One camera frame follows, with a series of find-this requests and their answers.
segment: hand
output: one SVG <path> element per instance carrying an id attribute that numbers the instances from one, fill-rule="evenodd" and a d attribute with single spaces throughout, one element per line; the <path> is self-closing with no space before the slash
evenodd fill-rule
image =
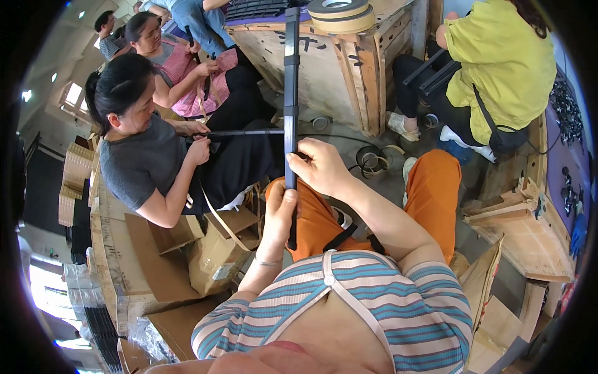
<path id="1" fill-rule="evenodd" d="M 203 62 L 194 69 L 196 74 L 200 77 L 207 77 L 211 72 L 218 70 L 218 63 L 214 60 Z"/>
<path id="2" fill-rule="evenodd" d="M 202 46 L 197 42 L 197 40 L 193 39 L 193 41 L 193 46 L 191 46 L 191 43 L 187 43 L 185 46 L 187 53 L 198 53 L 199 50 L 202 49 Z"/>
<path id="3" fill-rule="evenodd" d="M 190 157 L 190 160 L 193 161 L 194 165 L 201 165 L 205 163 L 208 158 L 210 157 L 210 139 L 205 137 L 196 136 L 193 144 L 187 150 L 187 155 L 185 156 L 185 160 Z"/>
<path id="4" fill-rule="evenodd" d="M 291 218 L 295 207 L 297 207 L 297 217 L 301 215 L 301 204 L 297 205 L 298 193 L 296 190 L 286 190 L 284 181 L 275 182 L 270 189 L 270 196 L 266 203 L 266 220 L 264 222 L 264 236 L 262 243 L 267 244 L 267 248 L 281 250 L 289 239 L 291 229 Z M 277 254 L 266 256 L 268 260 L 277 261 Z"/>
<path id="5" fill-rule="evenodd" d="M 445 19 L 450 20 L 450 21 L 454 21 L 454 20 L 459 19 L 459 15 L 457 14 L 457 12 L 448 12 L 448 14 L 445 17 Z"/>
<path id="6" fill-rule="evenodd" d="M 355 177 L 347 170 L 335 146 L 305 138 L 297 143 L 297 149 L 310 160 L 305 161 L 294 153 L 287 154 L 291 170 L 314 190 L 341 200 L 340 193 L 350 188 Z"/>
<path id="7" fill-rule="evenodd" d="M 188 134 L 189 136 L 195 134 L 195 133 L 207 133 L 210 132 L 210 129 L 208 129 L 208 127 L 199 121 L 187 121 L 187 129 L 188 129 Z M 200 135 L 196 135 L 193 137 L 193 140 L 199 140 L 201 139 L 203 136 Z"/>

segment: striped shirt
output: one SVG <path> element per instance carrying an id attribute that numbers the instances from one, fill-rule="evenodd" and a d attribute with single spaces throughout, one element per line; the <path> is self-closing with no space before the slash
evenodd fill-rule
<path id="1" fill-rule="evenodd" d="M 424 262 L 401 275 L 392 260 L 370 251 L 309 257 L 286 268 L 254 301 L 220 304 L 193 330 L 193 350 L 199 359 L 216 358 L 275 341 L 287 320 L 329 291 L 379 332 L 397 373 L 463 370 L 471 309 L 454 273 L 445 263 Z"/>
<path id="2" fill-rule="evenodd" d="M 105 38 L 100 39 L 100 52 L 104 55 L 106 60 L 110 59 L 127 45 L 124 38 L 116 39 L 113 35 L 108 35 Z"/>

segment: tape roll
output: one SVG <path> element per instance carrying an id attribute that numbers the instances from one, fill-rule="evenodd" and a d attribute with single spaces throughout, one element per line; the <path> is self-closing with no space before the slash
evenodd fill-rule
<path id="1" fill-rule="evenodd" d="M 307 12 L 312 17 L 336 19 L 363 13 L 368 5 L 368 0 L 312 0 Z"/>
<path id="2" fill-rule="evenodd" d="M 368 5 L 363 13 L 336 19 L 321 19 L 312 16 L 313 25 L 329 34 L 352 34 L 374 26 L 374 8 Z"/>

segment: black strap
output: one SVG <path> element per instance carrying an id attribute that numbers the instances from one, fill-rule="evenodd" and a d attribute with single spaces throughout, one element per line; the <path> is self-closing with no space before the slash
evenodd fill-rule
<path id="1" fill-rule="evenodd" d="M 492 116 L 490 116 L 488 109 L 486 109 L 486 106 L 484 105 L 484 102 L 482 101 L 482 98 L 480 97 L 480 91 L 478 91 L 475 84 L 473 86 L 474 86 L 475 98 L 477 99 L 480 109 L 482 110 L 482 113 L 484 114 L 484 118 L 486 119 L 486 122 L 488 122 L 488 126 L 490 127 L 492 134 L 495 133 L 496 135 L 500 136 L 498 133 L 496 133 L 498 131 L 498 129 L 496 128 L 496 125 L 494 123 L 494 120 L 492 119 Z"/>
<path id="2" fill-rule="evenodd" d="M 374 249 L 374 251 L 378 252 L 379 254 L 381 254 L 383 256 L 386 255 L 384 246 L 382 245 L 382 243 L 380 243 L 380 241 L 374 234 L 368 236 L 368 240 L 370 241 L 370 244 L 372 245 L 372 248 Z"/>
<path id="3" fill-rule="evenodd" d="M 332 239 L 328 244 L 326 244 L 322 252 L 337 249 L 342 243 L 344 243 L 345 240 L 347 240 L 351 235 L 353 235 L 356 229 L 357 225 L 355 223 L 352 223 L 351 226 L 349 226 L 345 231 L 335 236 L 334 239 Z"/>

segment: gray t-shirt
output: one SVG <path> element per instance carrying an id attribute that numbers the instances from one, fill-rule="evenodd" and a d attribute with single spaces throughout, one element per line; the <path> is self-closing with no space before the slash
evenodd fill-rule
<path id="1" fill-rule="evenodd" d="M 187 153 L 185 139 L 157 114 L 142 133 L 104 141 L 100 167 L 106 186 L 131 210 L 138 210 L 157 188 L 166 196 Z"/>
<path id="2" fill-rule="evenodd" d="M 168 11 L 172 9 L 172 6 L 176 3 L 176 0 L 147 0 L 139 6 L 140 12 L 150 11 L 152 5 L 158 5 Z"/>
<path id="3" fill-rule="evenodd" d="M 113 35 L 108 35 L 105 38 L 100 39 L 100 52 L 104 55 L 106 60 L 110 59 L 127 45 L 124 38 L 116 39 Z"/>

